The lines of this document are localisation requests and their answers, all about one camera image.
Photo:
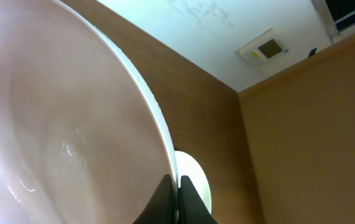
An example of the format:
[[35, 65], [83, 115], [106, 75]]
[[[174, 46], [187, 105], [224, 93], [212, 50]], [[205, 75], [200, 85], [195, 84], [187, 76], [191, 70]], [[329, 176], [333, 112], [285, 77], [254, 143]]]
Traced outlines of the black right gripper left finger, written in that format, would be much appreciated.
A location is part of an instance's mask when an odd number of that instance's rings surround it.
[[175, 223], [175, 196], [172, 178], [164, 175], [143, 212], [133, 224], [173, 224]]

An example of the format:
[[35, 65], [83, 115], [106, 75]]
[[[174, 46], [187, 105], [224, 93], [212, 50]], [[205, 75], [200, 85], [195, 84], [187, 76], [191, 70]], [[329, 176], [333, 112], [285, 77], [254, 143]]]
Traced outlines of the pale green plate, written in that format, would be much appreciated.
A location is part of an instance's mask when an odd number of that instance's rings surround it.
[[211, 189], [204, 170], [198, 161], [186, 152], [175, 151], [175, 159], [177, 163], [178, 186], [181, 186], [182, 176], [188, 176], [198, 192], [198, 195], [202, 199], [206, 209], [209, 213], [211, 213]]

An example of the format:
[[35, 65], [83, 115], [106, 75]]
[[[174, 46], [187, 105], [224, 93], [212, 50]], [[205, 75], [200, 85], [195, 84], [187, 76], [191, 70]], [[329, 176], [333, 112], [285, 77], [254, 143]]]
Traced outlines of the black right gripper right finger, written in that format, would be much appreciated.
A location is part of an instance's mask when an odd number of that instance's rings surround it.
[[218, 224], [187, 175], [181, 177], [178, 189], [178, 212], [179, 224]]

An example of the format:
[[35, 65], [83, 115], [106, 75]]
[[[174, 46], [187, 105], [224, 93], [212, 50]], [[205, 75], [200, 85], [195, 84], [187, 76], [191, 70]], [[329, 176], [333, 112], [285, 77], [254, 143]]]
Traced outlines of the pink plate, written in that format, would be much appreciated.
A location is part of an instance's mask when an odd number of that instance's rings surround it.
[[0, 223], [132, 223], [173, 144], [136, 67], [60, 1], [0, 1]]

